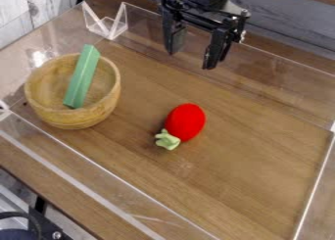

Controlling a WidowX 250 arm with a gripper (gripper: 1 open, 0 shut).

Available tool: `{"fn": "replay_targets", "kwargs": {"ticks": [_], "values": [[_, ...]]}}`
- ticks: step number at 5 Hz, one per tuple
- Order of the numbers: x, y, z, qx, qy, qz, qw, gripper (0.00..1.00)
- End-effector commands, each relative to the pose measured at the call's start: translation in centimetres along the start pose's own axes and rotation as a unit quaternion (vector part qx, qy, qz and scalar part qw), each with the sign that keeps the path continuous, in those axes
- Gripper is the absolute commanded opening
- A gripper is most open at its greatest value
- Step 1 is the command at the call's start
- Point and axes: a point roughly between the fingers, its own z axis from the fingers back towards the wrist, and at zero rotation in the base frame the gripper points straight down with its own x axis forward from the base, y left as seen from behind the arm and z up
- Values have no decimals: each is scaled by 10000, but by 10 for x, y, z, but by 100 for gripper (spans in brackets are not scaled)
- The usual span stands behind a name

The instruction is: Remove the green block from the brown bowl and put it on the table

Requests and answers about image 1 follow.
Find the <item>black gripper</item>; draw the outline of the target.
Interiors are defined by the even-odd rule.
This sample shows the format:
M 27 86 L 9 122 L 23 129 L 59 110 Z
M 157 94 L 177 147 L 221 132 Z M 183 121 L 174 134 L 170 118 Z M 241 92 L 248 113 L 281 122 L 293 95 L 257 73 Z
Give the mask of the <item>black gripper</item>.
M 244 41 L 250 11 L 232 0 L 162 0 L 162 14 L 165 44 L 171 55 L 183 47 L 186 24 L 213 31 L 203 60 L 203 69 L 213 70 L 228 57 L 233 42 Z

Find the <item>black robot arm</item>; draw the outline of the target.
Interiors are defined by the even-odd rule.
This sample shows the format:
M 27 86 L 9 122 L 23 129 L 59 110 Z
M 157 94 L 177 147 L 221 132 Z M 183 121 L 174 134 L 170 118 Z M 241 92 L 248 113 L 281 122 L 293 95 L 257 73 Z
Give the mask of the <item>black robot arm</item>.
M 161 12 L 165 45 L 171 55 L 183 47 L 190 25 L 211 33 L 202 68 L 214 69 L 226 59 L 233 43 L 245 39 L 249 10 L 232 0 L 162 0 Z

